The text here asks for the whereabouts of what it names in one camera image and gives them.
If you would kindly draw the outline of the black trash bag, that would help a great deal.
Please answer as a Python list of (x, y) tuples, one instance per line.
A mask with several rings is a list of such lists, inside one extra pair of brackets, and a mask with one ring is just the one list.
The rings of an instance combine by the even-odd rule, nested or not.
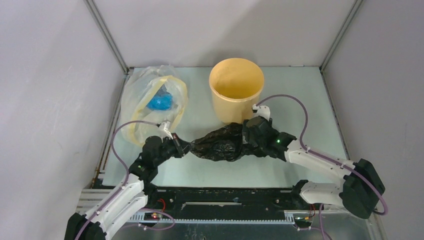
[(240, 123), (225, 125), (195, 139), (190, 152), (198, 158), (214, 162), (235, 162), (243, 156), (252, 155), (253, 149), (243, 143), (242, 130)]

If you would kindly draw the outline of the clear plastic bag yellow rim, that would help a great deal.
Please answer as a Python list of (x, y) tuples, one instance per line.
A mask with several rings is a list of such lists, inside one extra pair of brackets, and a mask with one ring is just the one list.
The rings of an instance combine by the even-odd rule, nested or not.
[[(169, 110), (151, 110), (148, 102), (165, 86), (172, 95)], [(189, 101), (188, 87), (179, 79), (176, 69), (171, 65), (149, 66), (134, 72), (123, 88), (120, 100), (119, 123), (123, 138), (142, 147), (147, 137), (161, 136), (157, 125), (170, 121), (170, 131), (179, 125)]]

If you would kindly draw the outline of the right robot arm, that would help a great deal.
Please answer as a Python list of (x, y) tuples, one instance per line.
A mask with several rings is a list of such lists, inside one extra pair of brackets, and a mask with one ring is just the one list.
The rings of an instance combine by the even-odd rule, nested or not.
[(291, 194), (291, 204), (304, 209), (309, 204), (345, 208), (361, 219), (368, 219), (386, 188), (373, 164), (366, 159), (330, 161), (330, 156), (307, 149), (299, 139), (273, 128), (270, 120), (256, 116), (242, 124), (243, 143), (271, 158), (296, 164), (320, 173), (330, 183), (300, 180)]

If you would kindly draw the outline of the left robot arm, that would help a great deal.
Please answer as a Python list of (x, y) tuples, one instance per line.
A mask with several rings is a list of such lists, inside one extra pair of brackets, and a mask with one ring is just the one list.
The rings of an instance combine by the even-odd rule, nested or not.
[(138, 158), (126, 169), (126, 174), (102, 201), (84, 214), (74, 213), (68, 220), (66, 240), (110, 240), (117, 231), (142, 208), (153, 208), (158, 194), (151, 183), (158, 167), (171, 158), (182, 158), (192, 148), (176, 133), (161, 138), (146, 139)]

